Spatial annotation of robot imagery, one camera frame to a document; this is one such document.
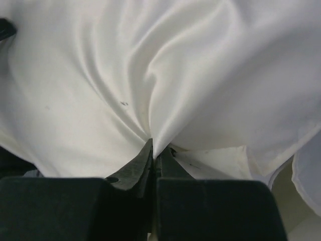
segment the black object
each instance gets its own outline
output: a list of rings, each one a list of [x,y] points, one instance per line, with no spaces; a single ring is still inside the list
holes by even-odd
[[[152,141],[104,179],[5,178],[0,240],[274,240],[286,235],[272,194],[259,182],[193,179]]]
[[[17,30],[13,24],[6,19],[0,19],[0,41],[13,36],[16,32]]]
[[[36,167],[0,147],[0,179],[8,176],[22,176]]]

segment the white cloth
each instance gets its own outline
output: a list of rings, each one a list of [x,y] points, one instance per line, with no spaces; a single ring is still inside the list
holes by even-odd
[[[106,177],[152,137],[155,157],[172,143],[222,176],[268,184],[321,130],[320,9],[0,0],[18,28],[0,43],[0,145],[45,176]]]

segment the small hole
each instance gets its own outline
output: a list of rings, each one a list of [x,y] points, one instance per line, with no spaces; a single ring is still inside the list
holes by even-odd
[[[117,177],[107,177],[106,180],[109,182],[109,183],[115,183],[115,182],[118,182],[119,179]]]

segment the white fabric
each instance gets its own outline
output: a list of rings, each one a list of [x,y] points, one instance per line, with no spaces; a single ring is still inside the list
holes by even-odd
[[[0,43],[0,145],[45,176],[106,177],[152,137],[155,157],[172,143],[222,176],[272,177],[321,129],[320,9],[0,0],[19,30]]]
[[[292,169],[297,191],[321,216],[321,132],[294,155]]]

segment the screw hole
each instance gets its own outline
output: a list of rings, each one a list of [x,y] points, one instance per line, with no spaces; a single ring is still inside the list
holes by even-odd
[[[109,182],[109,183],[115,183],[115,182],[118,182],[119,179],[117,177],[107,177],[106,180]]]

